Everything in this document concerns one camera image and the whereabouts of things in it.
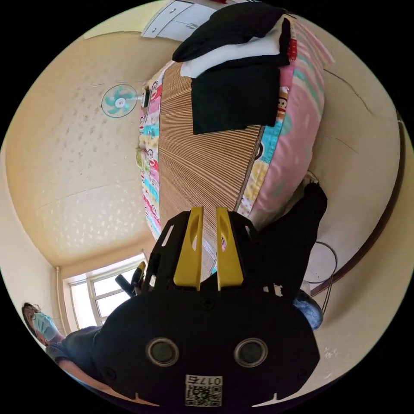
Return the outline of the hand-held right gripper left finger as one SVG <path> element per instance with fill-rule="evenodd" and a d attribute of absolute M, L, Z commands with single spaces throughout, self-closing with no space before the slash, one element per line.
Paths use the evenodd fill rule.
<path fill-rule="evenodd" d="M 189 212 L 178 258 L 174 284 L 179 288 L 198 289 L 201 285 L 203 241 L 203 207 L 194 207 Z"/>

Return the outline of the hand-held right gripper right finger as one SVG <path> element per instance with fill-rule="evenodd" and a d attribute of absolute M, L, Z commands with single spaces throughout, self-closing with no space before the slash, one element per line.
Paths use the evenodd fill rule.
<path fill-rule="evenodd" d="M 241 286 L 243 283 L 242 267 L 239 261 L 229 211 L 224 207 L 216 209 L 216 238 L 218 290 Z"/>

